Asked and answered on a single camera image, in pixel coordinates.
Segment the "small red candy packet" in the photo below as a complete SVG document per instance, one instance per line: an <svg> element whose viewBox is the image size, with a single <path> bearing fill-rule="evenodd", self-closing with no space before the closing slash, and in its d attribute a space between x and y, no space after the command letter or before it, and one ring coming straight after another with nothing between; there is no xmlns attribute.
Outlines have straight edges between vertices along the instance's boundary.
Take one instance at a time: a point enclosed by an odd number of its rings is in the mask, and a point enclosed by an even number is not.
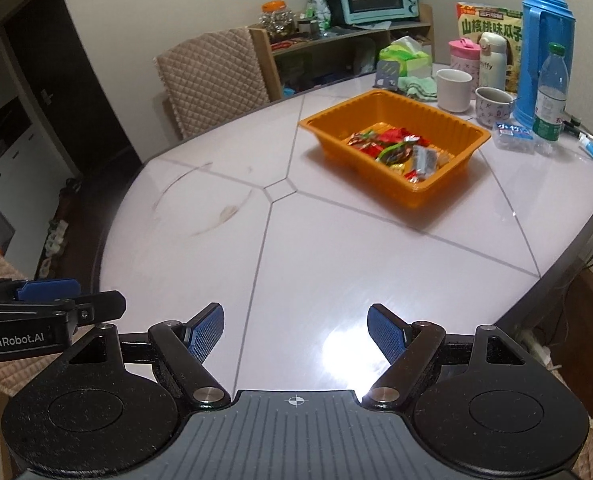
<svg viewBox="0 0 593 480"><path fill-rule="evenodd" d="M419 174L417 170L411 170L407 174L404 174L406 180L411 183L419 183L426 180L426 177L423 174Z"/></svg>

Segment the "pink lid cup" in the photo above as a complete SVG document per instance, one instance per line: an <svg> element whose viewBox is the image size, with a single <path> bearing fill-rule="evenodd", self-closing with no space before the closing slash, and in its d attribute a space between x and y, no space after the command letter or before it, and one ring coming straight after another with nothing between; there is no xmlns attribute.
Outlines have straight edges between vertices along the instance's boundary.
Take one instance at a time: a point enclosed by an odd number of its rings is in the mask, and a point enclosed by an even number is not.
<svg viewBox="0 0 593 480"><path fill-rule="evenodd" d="M449 54L451 67L472 77L470 90L474 96L479 86L481 47L469 38L459 38L449 41Z"/></svg>

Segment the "red square snack packet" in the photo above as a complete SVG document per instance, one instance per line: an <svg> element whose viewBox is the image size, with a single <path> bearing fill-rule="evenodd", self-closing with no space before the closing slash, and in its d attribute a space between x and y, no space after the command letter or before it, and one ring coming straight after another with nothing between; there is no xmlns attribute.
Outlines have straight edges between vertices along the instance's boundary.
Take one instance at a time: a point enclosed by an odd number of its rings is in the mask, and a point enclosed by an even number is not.
<svg viewBox="0 0 593 480"><path fill-rule="evenodd" d="M423 148L427 148L430 145L430 142L423 136L417 136L417 134L409 132L406 128L388 129L380 133L377 140L379 144L386 148L402 142L411 142L412 144L421 145Z"/></svg>

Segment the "wooden shelf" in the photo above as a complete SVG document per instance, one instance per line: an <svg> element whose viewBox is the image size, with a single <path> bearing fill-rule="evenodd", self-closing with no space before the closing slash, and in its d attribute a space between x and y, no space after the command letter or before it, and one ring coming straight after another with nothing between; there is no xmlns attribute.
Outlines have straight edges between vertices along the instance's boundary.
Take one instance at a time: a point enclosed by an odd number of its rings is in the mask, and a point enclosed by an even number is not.
<svg viewBox="0 0 593 480"><path fill-rule="evenodd" d="M434 43L432 6L423 3L419 18L395 21L388 29L336 27L316 37L291 38L272 43L261 26L251 25L254 50L269 99L277 101L289 91L301 92L340 82L376 69L378 54L403 36Z"/></svg>

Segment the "green cloth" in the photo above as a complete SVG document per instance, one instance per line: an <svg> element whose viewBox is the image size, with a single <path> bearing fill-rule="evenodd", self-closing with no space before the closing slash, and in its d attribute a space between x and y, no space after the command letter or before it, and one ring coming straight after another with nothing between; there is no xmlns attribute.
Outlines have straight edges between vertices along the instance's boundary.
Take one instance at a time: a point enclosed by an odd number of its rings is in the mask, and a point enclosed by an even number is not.
<svg viewBox="0 0 593 480"><path fill-rule="evenodd" d="M432 77L400 77L397 81L397 89L403 96L416 101L434 102L438 99L437 83Z"/></svg>

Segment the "clear amber candy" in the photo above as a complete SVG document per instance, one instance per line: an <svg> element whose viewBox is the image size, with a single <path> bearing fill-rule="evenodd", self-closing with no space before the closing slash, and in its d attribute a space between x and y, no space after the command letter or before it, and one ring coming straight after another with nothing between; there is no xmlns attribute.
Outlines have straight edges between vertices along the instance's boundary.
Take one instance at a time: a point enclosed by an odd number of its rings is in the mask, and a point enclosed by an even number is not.
<svg viewBox="0 0 593 480"><path fill-rule="evenodd" d="M452 155L446 151L437 152L437 167L442 168L447 165L452 159Z"/></svg>

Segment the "large red jujube snack packet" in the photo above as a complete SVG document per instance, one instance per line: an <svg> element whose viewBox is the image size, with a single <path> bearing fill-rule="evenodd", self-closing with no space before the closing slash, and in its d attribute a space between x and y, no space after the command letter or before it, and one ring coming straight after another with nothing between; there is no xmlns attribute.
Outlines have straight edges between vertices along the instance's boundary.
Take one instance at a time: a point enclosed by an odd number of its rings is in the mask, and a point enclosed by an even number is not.
<svg viewBox="0 0 593 480"><path fill-rule="evenodd" d="M370 157L377 157L383 150L383 146L379 143L378 135L374 130L353 133L347 139L347 145Z"/></svg>

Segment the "sunflower seed bag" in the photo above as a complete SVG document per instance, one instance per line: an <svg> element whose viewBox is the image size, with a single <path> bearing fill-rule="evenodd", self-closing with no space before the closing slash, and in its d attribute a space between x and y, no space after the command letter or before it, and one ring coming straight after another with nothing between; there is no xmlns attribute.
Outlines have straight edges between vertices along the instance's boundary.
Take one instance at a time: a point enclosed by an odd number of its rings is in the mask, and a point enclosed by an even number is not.
<svg viewBox="0 0 593 480"><path fill-rule="evenodd" d="M517 92L522 51L522 12L482 3L456 3L459 37L479 44L483 32L506 41L506 89Z"/></svg>

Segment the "patterned white cup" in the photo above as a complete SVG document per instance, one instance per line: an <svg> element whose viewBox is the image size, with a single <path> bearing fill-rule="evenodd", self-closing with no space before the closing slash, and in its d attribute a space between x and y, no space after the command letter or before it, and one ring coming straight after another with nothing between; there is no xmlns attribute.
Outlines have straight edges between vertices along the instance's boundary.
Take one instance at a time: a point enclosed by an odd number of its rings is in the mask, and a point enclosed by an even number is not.
<svg viewBox="0 0 593 480"><path fill-rule="evenodd" d="M508 92L493 88L475 89L475 117L487 128L497 122L508 122L515 106L515 98Z"/></svg>

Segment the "green cap water bottle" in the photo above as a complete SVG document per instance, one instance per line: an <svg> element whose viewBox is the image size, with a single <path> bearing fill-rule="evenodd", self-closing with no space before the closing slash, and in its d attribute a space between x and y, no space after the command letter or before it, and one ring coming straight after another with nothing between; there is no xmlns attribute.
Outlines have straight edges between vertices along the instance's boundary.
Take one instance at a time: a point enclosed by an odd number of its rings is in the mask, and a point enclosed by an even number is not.
<svg viewBox="0 0 593 480"><path fill-rule="evenodd" d="M533 132L547 142L556 142L562 129L569 87L565 54L562 44L551 42L548 56L539 71Z"/></svg>

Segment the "clear dark snack bar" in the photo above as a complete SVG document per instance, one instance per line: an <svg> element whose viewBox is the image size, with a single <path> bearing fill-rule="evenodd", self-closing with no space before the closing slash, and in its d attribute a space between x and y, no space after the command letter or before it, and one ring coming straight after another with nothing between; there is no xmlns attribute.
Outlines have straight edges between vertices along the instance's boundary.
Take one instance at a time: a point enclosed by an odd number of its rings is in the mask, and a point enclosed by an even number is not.
<svg viewBox="0 0 593 480"><path fill-rule="evenodd" d="M413 170L416 177L426 179L435 174L438 166L438 153L433 148L421 145L413 147Z"/></svg>

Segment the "beige quilted chair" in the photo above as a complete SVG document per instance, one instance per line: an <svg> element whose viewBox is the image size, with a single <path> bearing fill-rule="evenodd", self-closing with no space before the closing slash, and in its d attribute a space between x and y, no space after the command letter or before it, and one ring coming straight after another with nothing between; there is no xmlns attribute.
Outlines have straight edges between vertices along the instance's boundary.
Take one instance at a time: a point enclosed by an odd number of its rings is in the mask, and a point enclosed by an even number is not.
<svg viewBox="0 0 593 480"><path fill-rule="evenodd" d="M249 28L206 32L154 58L184 139L268 104L270 97Z"/></svg>

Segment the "orange plastic tray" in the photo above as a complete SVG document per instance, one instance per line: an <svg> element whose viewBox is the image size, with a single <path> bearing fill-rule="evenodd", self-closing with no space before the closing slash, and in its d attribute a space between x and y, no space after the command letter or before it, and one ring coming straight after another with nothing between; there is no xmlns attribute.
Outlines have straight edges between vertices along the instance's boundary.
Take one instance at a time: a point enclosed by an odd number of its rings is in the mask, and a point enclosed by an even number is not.
<svg viewBox="0 0 593 480"><path fill-rule="evenodd" d="M395 203L419 208L463 174L491 133L390 91L370 90L301 120L326 157Z"/></svg>

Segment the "blue thermos jug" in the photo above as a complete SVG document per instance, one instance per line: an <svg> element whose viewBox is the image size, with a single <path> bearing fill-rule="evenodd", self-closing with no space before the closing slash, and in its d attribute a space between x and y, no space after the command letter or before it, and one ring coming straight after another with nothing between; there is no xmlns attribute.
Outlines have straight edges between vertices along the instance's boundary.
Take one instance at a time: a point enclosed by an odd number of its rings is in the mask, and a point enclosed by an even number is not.
<svg viewBox="0 0 593 480"><path fill-rule="evenodd" d="M517 102L513 115L521 125L531 128L537 83L551 42L565 48L565 62L572 68L575 17L566 0L523 0L522 47Z"/></svg>

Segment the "silver green snack bag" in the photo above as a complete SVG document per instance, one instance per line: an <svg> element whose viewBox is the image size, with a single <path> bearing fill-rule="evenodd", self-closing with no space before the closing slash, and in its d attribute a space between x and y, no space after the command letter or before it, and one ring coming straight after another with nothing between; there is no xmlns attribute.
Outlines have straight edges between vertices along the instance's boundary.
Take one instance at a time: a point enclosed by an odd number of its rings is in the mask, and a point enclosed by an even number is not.
<svg viewBox="0 0 593 480"><path fill-rule="evenodd" d="M411 158L416 145L411 142L402 142L388 146L380 152L376 160L385 166L403 164Z"/></svg>

